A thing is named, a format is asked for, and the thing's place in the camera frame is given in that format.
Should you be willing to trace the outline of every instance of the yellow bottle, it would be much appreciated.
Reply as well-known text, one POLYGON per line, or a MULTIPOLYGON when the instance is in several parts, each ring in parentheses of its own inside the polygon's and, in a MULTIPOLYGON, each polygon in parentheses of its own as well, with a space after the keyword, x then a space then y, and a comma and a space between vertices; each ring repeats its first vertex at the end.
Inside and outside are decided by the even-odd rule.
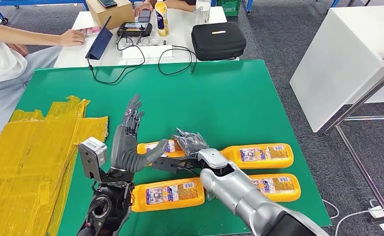
POLYGON ((157 31, 161 37, 169 35, 169 26, 167 24, 167 6, 163 0, 157 0, 154 6, 157 15, 157 31))
MULTIPOLYGON (((137 152, 138 152, 138 154, 144 154, 144 153, 150 151, 151 149, 155 148, 157 146, 157 144, 158 144, 158 142, 152 142, 152 143, 148 143, 148 144, 138 144, 137 145, 137 152)), ((168 157, 184 157, 183 150, 180 148, 178 143, 173 139, 169 139, 169 143, 167 144, 165 154, 168 157)))
MULTIPOLYGON (((155 148, 158 142, 138 144, 137 152, 144 154, 155 148)), ((254 144, 230 146, 221 151, 228 160, 241 169, 287 168, 293 164, 292 148, 288 144, 254 144)), ((166 148, 168 157, 184 157, 184 152, 174 140, 166 148)))
POLYGON ((204 187, 196 178, 141 184, 132 191, 134 212, 194 207, 205 202, 204 187))
POLYGON ((300 185, 292 174, 252 175, 253 184, 274 202, 292 202, 300 198, 300 185))
POLYGON ((241 169, 287 168, 293 164, 293 152, 288 144, 230 146, 221 153, 241 169))

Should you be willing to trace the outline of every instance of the phone screen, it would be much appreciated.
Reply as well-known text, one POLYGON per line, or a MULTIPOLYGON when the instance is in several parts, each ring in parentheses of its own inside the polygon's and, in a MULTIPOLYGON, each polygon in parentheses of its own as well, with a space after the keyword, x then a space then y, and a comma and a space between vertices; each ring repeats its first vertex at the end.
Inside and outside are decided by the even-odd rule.
POLYGON ((138 17, 138 22, 149 22, 150 21, 150 14, 151 14, 151 12, 149 10, 140 11, 140 16, 138 17))
POLYGON ((116 6, 117 3, 114 0, 98 0, 104 8, 116 6))
POLYGON ((139 29, 139 28, 141 28, 141 26, 146 28, 147 27, 147 23, 143 23, 143 22, 129 22, 129 23, 125 23, 125 27, 127 29, 131 29, 131 30, 132 29, 139 29))

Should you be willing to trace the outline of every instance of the green crate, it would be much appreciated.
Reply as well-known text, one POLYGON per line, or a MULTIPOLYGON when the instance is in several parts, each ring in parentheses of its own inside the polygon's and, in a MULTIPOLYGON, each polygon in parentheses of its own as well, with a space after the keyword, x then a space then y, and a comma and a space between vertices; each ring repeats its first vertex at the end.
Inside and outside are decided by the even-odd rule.
POLYGON ((241 0, 218 0, 216 5, 224 8, 225 16, 238 16, 241 0))

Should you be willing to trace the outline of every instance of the green mat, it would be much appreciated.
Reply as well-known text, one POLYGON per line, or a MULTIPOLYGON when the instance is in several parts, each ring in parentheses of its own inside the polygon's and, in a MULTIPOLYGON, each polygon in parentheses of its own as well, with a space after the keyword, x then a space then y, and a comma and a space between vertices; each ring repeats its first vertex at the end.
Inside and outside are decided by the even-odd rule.
MULTIPOLYGON (((184 63, 164 64, 175 71, 184 63)), ((98 79, 114 80, 121 66, 101 67, 98 79)), ((295 162, 286 169, 250 170, 248 174, 291 173, 297 176, 301 197, 284 206, 300 211, 320 226, 331 221, 312 179, 292 127, 262 60, 200 62, 193 74, 188 70, 164 76, 156 65, 143 65, 125 74, 115 86, 96 82, 88 68, 44 69, 35 72, 17 109, 41 109, 47 114, 53 101, 65 101, 69 95, 91 100, 87 117, 109 116, 110 150, 115 128, 121 123, 127 102, 141 94, 145 115, 141 121, 139 143, 170 138, 175 127, 200 132, 212 148, 232 145, 288 143, 295 162)), ((135 174, 137 184, 192 177, 147 167, 135 174)), ((61 221, 59 235, 75 235, 89 203, 92 180, 83 174, 78 157, 61 221)), ((217 199, 201 206, 131 214, 120 235, 197 236, 249 232, 217 199)))

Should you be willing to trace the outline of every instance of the floor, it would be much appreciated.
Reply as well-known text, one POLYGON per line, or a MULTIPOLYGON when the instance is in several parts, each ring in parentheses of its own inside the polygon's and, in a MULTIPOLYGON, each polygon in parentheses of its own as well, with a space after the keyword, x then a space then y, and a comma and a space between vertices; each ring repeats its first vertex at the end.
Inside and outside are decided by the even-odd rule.
MULTIPOLYGON (((312 133, 289 85, 331 2, 258 0, 250 16, 243 3, 239 16, 228 20, 238 22, 247 38, 241 59, 265 60, 322 198, 341 211, 340 217, 332 220, 334 226, 325 229, 334 235, 338 221, 347 214, 367 210, 373 195, 336 131, 328 136, 312 133)), ((346 6, 348 2, 341 0, 339 6, 346 6)), ((361 5, 358 0, 353 4, 361 5)), ((84 8, 64 5, 1 7, 0 10, 9 18, 11 27, 60 34, 71 28, 78 12, 84 8)), ((39 49, 42 47, 29 48, 31 52, 39 49)), ((357 114, 384 115, 384 104, 365 105, 357 114)), ((351 121, 341 127, 384 197, 384 121, 351 121)), ((335 214, 331 207, 327 208, 330 215, 335 214)), ((348 218, 341 224, 339 235, 384 236, 379 226, 371 225, 370 217, 367 213, 348 218)))

